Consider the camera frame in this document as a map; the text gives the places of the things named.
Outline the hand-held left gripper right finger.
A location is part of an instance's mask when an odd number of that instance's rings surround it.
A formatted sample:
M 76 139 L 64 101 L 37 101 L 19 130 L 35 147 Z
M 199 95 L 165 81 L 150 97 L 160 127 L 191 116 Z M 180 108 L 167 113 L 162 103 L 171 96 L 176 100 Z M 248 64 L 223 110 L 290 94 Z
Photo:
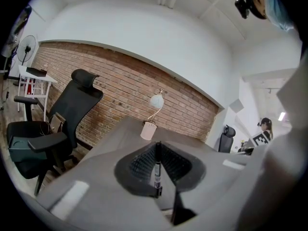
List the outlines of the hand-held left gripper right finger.
M 229 190 L 249 156 L 217 152 L 206 145 L 162 141 L 163 211 L 175 207 L 205 212 Z

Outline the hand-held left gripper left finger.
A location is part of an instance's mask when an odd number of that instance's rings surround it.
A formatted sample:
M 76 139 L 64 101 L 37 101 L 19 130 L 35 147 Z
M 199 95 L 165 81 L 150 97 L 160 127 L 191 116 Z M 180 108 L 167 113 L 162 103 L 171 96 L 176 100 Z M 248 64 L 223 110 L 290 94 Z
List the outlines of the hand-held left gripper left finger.
M 49 184 L 38 203 L 70 225 L 169 225 L 155 202 L 155 143 L 91 156 Z

